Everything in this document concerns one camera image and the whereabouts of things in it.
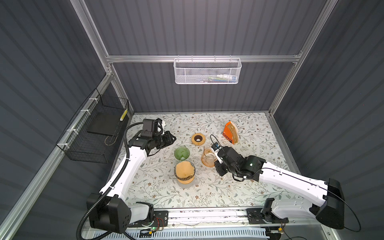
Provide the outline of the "orange coffee filter pack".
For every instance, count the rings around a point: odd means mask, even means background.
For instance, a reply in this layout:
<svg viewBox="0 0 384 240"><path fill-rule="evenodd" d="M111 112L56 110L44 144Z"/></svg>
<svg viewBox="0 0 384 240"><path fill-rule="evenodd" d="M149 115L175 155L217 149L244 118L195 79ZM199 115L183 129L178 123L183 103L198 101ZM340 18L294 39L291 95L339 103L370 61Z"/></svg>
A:
<svg viewBox="0 0 384 240"><path fill-rule="evenodd" d="M229 121L226 123L224 130L223 130L223 136L233 145L237 144L239 142L239 132L237 126Z"/></svg>

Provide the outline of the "grey clear glass dripper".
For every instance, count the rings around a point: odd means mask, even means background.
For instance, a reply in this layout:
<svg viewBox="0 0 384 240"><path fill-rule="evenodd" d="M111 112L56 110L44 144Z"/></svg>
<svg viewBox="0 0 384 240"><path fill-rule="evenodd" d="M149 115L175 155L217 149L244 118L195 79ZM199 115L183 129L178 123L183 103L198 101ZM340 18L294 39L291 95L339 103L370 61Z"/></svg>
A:
<svg viewBox="0 0 384 240"><path fill-rule="evenodd" d="M189 161L182 161L174 168L175 177L179 181L189 181L193 179L196 173L195 165Z"/></svg>

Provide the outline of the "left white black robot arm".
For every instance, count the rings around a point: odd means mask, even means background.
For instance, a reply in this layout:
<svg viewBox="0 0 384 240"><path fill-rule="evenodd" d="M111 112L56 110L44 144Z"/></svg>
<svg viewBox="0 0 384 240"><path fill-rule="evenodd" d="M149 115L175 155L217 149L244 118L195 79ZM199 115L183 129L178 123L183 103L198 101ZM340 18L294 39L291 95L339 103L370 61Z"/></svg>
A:
<svg viewBox="0 0 384 240"><path fill-rule="evenodd" d="M170 131L158 136L142 136L138 132L128 141L128 152L109 182L97 194L87 199L86 219L94 229L108 234L122 234L135 224L151 224L155 213L153 204L126 203L126 193L133 184L134 177L152 149L161 150L176 141Z"/></svg>

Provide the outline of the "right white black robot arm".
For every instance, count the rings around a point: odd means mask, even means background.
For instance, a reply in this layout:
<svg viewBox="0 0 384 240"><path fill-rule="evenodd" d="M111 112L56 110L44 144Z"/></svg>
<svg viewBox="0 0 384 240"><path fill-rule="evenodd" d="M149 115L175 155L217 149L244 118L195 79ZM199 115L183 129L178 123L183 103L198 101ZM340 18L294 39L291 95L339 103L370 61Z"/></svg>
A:
<svg viewBox="0 0 384 240"><path fill-rule="evenodd" d="M290 218L311 218L329 228L345 228L345 198L340 182L315 180L284 170L256 156L243 157L232 147L211 146L220 176L227 173L237 182L254 180L281 187L301 200L268 198L258 217L267 223L288 223Z"/></svg>

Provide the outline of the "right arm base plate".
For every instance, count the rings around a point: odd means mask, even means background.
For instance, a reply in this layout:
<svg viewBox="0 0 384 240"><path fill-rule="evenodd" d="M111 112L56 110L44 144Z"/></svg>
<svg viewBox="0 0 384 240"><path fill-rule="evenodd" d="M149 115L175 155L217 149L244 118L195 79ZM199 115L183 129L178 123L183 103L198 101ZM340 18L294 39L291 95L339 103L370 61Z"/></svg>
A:
<svg viewBox="0 0 384 240"><path fill-rule="evenodd" d="M287 224L288 218L280 219L273 213L263 212L263 208L248 208L246 209L247 218L250 224Z"/></svg>

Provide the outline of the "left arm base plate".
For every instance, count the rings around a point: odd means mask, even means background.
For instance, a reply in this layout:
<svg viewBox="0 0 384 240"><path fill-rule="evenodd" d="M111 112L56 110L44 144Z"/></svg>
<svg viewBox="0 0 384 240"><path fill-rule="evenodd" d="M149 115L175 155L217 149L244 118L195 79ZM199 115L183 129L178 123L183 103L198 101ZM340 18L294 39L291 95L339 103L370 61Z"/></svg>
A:
<svg viewBox="0 0 384 240"><path fill-rule="evenodd" d="M155 210L153 217L149 222L138 221L136 223L128 225L128 228L149 228L149 227L167 227L169 220L169 211Z"/></svg>

